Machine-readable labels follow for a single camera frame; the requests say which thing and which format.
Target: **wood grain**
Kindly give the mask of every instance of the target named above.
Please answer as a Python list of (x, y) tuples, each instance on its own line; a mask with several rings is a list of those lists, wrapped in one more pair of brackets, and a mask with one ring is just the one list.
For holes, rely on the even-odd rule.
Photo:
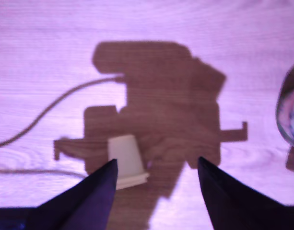
[(0, 207), (39, 205), (137, 137), (148, 183), (117, 191), (107, 229), (212, 229), (196, 159), (294, 205), (275, 121), (294, 65), (294, 0), (0, 0)]

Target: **small cup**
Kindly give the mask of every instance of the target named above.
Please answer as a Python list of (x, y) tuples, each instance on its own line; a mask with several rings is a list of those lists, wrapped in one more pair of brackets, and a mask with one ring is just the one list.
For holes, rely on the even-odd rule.
[(133, 135), (108, 139), (108, 158), (117, 159), (117, 190), (147, 182), (149, 174), (145, 172), (141, 155)]

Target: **wooden table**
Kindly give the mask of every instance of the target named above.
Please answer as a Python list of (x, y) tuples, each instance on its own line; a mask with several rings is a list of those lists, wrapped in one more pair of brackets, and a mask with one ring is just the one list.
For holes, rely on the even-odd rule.
[(293, 65), (294, 0), (0, 0), (0, 143), (28, 131), (0, 145), (0, 207), (74, 186), (126, 133), (151, 176), (117, 191), (109, 230), (211, 230), (199, 156), (294, 205), (275, 122)]

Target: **upside-down cup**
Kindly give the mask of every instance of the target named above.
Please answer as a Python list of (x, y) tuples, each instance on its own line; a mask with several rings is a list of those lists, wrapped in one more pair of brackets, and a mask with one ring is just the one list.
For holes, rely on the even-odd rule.
[(117, 159), (117, 190), (147, 182), (149, 174), (144, 170), (140, 151), (133, 135), (108, 139), (108, 158)]

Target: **white plastic cup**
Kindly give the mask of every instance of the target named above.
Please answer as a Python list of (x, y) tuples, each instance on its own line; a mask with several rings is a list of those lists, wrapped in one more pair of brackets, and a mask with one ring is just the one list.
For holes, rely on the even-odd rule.
[(108, 158), (117, 159), (117, 190), (147, 182), (149, 174), (145, 172), (141, 155), (133, 135), (108, 139)]

